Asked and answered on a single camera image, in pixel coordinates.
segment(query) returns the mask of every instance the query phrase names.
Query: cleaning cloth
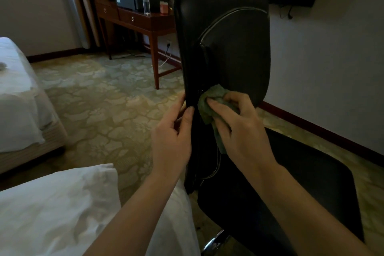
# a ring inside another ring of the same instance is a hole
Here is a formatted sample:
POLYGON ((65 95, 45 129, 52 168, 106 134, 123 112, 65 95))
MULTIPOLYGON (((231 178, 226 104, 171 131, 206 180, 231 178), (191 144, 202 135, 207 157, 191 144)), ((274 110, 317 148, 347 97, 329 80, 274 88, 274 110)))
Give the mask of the cleaning cloth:
POLYGON ((204 92, 200 96, 199 102, 197 103, 197 108, 199 109, 199 113, 201 118, 203 119, 203 122, 206 125, 208 125, 209 123, 212 124, 212 127, 214 129, 216 144, 218 149, 220 150, 220 153, 222 154, 226 154, 227 151, 225 150, 223 141, 221 140, 220 134, 218 133, 215 121, 213 119, 213 117, 220 117, 220 116, 212 108, 210 108, 210 106, 207 103, 207 98, 212 98, 218 101, 219 103, 223 103, 227 105, 236 113, 240 113, 240 110, 236 106, 234 106, 229 102, 224 101, 223 98, 228 92, 229 90, 224 89, 220 84, 216 84, 215 86, 212 86, 206 92, 204 92))

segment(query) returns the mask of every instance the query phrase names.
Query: floor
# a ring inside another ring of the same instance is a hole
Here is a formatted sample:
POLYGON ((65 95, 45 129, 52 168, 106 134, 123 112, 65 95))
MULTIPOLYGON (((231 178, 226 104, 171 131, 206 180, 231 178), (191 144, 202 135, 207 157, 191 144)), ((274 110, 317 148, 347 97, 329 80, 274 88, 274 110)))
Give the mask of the floor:
MULTIPOLYGON (((41 158, 0 177, 0 190, 75 167, 113 163, 119 174, 122 204, 151 171, 150 129, 182 91, 182 72, 160 78, 154 89, 151 59, 130 55, 77 55, 33 63, 65 129, 68 144, 62 154, 41 158)), ((167 64, 161 69, 168 70, 167 64)), ((384 256, 384 168, 258 109, 264 124, 329 154, 352 171, 367 245, 384 256)), ((220 231, 190 195, 201 247, 220 231)), ((252 255, 231 239, 224 255, 252 255)))

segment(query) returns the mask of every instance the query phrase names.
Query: person's left hand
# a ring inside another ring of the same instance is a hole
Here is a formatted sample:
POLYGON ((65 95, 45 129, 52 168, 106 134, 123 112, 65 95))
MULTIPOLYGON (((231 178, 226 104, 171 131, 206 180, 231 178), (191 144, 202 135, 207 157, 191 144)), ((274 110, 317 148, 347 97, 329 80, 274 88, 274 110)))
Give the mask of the person's left hand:
POLYGON ((192 152, 191 128, 194 107, 182 109, 185 94, 164 114, 152 130, 152 173, 177 181, 192 152))

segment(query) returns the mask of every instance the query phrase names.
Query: chair backrest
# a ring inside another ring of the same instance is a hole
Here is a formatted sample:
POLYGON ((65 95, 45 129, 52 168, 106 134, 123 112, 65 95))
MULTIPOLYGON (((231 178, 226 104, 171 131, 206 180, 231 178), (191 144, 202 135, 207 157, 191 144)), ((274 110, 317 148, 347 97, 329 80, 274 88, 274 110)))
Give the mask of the chair backrest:
MULTIPOLYGON (((219 83, 247 93, 256 107, 270 76, 268 0, 175 0, 174 15, 187 105, 219 83)), ((219 165, 212 127, 195 112, 187 191, 219 165)))

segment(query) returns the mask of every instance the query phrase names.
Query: forearm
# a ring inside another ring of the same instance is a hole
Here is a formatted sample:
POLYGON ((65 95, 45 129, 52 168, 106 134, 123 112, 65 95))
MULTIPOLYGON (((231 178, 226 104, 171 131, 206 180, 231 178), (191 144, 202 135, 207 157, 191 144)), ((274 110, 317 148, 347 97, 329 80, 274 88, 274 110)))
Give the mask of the forearm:
POLYGON ((144 255, 176 182, 150 174, 84 256, 144 255))
POLYGON ((281 165, 254 185, 299 256, 371 255, 367 247, 323 208, 281 165))

